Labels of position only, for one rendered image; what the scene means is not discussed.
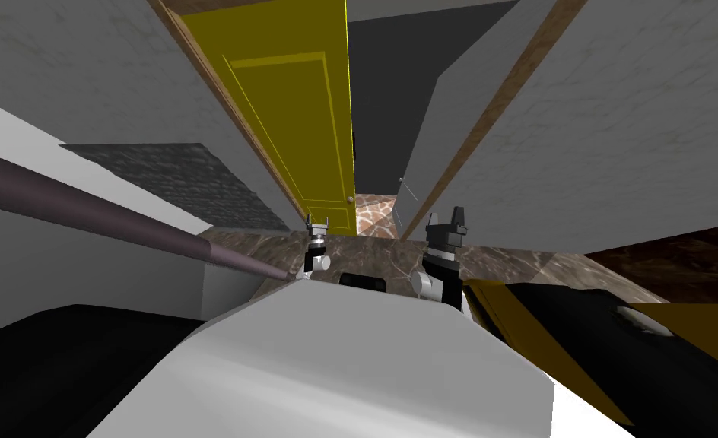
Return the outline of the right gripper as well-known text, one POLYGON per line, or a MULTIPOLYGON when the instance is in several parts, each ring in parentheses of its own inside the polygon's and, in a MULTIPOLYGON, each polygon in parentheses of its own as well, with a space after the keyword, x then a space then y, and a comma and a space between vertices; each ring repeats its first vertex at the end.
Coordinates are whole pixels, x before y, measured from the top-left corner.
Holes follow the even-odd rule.
POLYGON ((462 238, 467 233, 465 210, 455 206, 450 224, 438 224, 438 215, 430 213, 429 225, 425 227, 427 253, 449 261, 454 261, 456 249, 462 246, 462 238))

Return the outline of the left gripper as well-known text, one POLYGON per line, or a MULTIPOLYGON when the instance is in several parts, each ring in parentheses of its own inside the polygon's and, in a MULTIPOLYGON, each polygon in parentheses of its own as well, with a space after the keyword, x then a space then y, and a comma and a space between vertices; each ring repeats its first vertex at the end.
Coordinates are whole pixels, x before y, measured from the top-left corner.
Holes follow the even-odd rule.
POLYGON ((325 244, 328 228, 328 217, 325 218, 324 224, 313 224, 312 215, 307 215, 307 230, 309 233, 310 244, 325 244))

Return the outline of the yellow door leaf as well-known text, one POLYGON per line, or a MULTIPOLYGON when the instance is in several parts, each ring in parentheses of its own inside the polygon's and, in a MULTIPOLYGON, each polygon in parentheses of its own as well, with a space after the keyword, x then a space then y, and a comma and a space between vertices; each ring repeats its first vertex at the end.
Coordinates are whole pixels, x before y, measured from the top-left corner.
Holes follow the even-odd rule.
POLYGON ((304 214, 356 234, 345 0, 267 0, 184 17, 304 214))

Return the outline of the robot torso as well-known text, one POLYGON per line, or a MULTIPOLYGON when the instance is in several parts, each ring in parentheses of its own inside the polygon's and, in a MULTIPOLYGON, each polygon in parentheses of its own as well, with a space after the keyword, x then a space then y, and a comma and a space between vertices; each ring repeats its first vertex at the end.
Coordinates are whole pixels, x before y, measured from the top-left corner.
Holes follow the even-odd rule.
POLYGON ((553 402, 449 305, 302 280, 199 327, 88 438, 549 438, 553 402))

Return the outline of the long purple grey bar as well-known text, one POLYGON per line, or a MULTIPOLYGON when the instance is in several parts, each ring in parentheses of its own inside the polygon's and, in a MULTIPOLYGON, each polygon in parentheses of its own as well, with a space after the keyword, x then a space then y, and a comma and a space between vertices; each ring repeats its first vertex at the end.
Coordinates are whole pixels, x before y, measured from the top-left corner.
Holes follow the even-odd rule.
POLYGON ((0 210, 221 267, 285 281, 290 274, 196 234, 0 158, 0 210))

